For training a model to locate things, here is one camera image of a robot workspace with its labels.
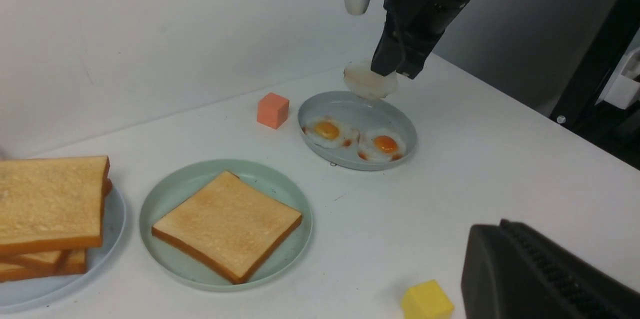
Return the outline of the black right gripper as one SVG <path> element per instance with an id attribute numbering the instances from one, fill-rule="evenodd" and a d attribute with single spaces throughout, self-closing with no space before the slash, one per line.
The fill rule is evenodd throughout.
<path id="1" fill-rule="evenodd" d="M 445 32 L 470 0 L 384 0 L 387 10 L 370 70 L 410 80 L 425 68 L 435 39 Z"/>

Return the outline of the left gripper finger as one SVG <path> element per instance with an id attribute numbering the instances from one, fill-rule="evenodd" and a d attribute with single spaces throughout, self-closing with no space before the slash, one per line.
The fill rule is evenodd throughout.
<path id="1" fill-rule="evenodd" d="M 470 227 L 461 275 L 469 319 L 637 319 L 640 296 L 523 222 Z"/>

